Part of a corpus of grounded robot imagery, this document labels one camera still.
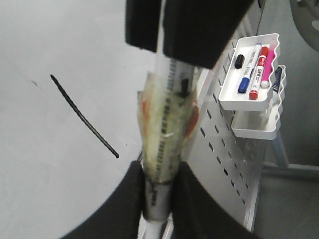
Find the blue marker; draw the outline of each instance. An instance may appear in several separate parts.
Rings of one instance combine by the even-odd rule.
[[[257,59],[258,59],[260,50],[261,50],[261,43],[257,43],[254,47],[253,53],[251,54],[248,65],[246,67],[244,76],[243,76],[243,78],[240,82],[240,85],[238,87],[238,90],[237,90],[238,93],[242,93],[242,94],[246,93],[246,90],[247,90],[248,85],[249,85],[249,81],[250,81],[250,79],[253,75],[253,72],[254,72],[254,67],[257,63]]]

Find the white plastic tray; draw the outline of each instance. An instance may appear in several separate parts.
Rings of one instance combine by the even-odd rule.
[[[273,105],[268,121],[260,118],[260,112],[236,111],[231,128],[235,136],[242,138],[257,138],[272,140],[277,137],[280,127],[280,114],[283,111],[283,99],[285,98],[284,88],[286,87],[286,67],[279,65],[282,69],[279,99]]]
[[[260,88],[257,100],[249,99],[249,90],[251,88],[252,80],[249,82],[247,92],[240,94],[237,92],[241,79],[243,78],[245,69],[248,65],[249,58],[253,51],[253,48],[257,42],[260,42],[262,46],[270,46],[270,43],[275,41],[277,43],[274,51],[275,58],[272,62],[273,69],[278,66],[279,51],[279,34],[272,33],[260,36],[244,37],[238,40],[232,61],[230,63],[226,79],[221,86],[222,90],[219,95],[219,101],[222,107],[228,111],[264,111],[268,108],[268,102],[272,98],[271,86],[268,88]],[[245,56],[245,61],[241,69],[236,69],[234,63],[239,54]],[[271,85],[275,81],[274,70],[269,76]]]

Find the red marker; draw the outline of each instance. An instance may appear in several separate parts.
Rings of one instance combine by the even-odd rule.
[[[254,75],[253,82],[252,82],[251,89],[250,89],[250,93],[249,93],[249,98],[251,100],[256,100],[258,98],[260,82],[261,82],[261,78],[262,78],[263,73],[264,73],[264,66],[265,66],[265,62],[267,59],[268,50],[269,49],[267,46],[264,46],[261,48],[260,55],[258,57],[257,67],[255,70],[255,75]]]

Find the black line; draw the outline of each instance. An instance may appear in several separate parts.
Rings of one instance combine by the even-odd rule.
[[[83,123],[98,137],[98,139],[115,155],[116,158],[119,158],[119,154],[117,151],[115,151],[107,142],[106,140],[94,129],[94,127],[90,124],[90,122],[87,121],[87,119],[82,115],[82,113],[79,111],[79,109],[75,106],[73,101],[70,99],[68,94],[64,91],[58,80],[53,76],[50,75],[56,86],[58,87],[59,91],[63,95],[63,97],[66,99],[66,101],[69,103],[69,105],[72,107],[74,112],[80,117],[80,119],[83,121]]]

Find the pink marker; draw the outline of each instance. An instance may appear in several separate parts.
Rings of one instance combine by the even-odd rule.
[[[274,50],[275,47],[276,47],[276,43],[272,42],[270,45],[270,49],[268,51],[266,62],[265,62],[263,78],[262,78],[261,83],[260,83],[261,87],[263,87],[263,88],[267,88],[270,86],[269,76],[270,76],[271,72],[273,71],[271,63],[275,58],[275,50]]]

